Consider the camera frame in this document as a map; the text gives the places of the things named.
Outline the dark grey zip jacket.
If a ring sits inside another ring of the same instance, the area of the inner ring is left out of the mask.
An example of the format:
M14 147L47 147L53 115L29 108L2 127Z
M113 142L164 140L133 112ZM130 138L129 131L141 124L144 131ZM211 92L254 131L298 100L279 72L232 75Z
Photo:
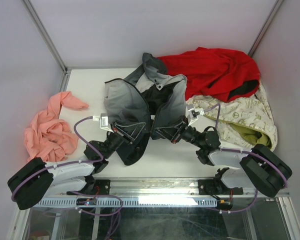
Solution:
M124 79L105 83L104 107L111 124L143 123L132 143L122 143L116 152L123 164L131 166L143 156L149 139L158 140L158 128L167 127L186 114L187 77L171 76L164 62L143 53L142 64Z

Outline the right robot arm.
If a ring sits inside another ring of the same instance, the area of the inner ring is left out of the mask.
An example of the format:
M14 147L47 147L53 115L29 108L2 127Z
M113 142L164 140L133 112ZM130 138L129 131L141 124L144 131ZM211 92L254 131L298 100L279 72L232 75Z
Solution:
M180 140L190 143L204 165L224 166L216 175L213 187L220 194L232 188L255 188L273 198L288 186L292 169L263 144L251 149L228 148L221 145L216 127L208 126L200 132L181 117L167 126L154 128L154 132L176 144Z

